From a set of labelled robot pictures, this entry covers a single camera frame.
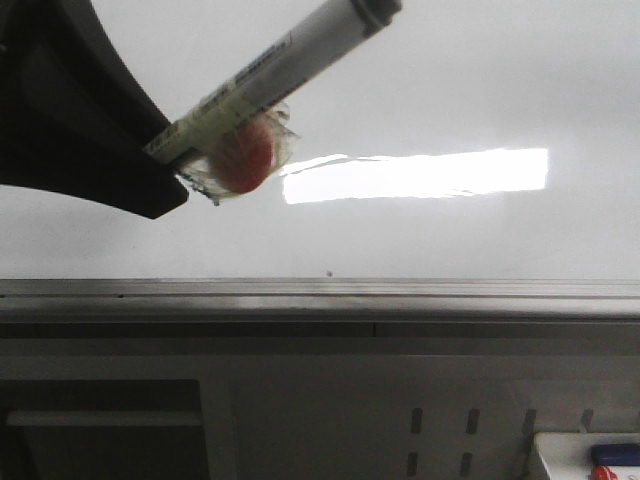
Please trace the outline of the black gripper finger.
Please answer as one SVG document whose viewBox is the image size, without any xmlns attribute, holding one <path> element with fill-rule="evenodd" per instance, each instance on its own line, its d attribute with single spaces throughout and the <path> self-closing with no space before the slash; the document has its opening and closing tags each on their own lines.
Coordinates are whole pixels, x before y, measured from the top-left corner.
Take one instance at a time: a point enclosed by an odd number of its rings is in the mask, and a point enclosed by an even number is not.
<svg viewBox="0 0 640 480">
<path fill-rule="evenodd" d="M 188 198 L 143 150 L 168 124 L 91 2 L 2 2 L 2 184 L 156 219 Z"/>
</svg>

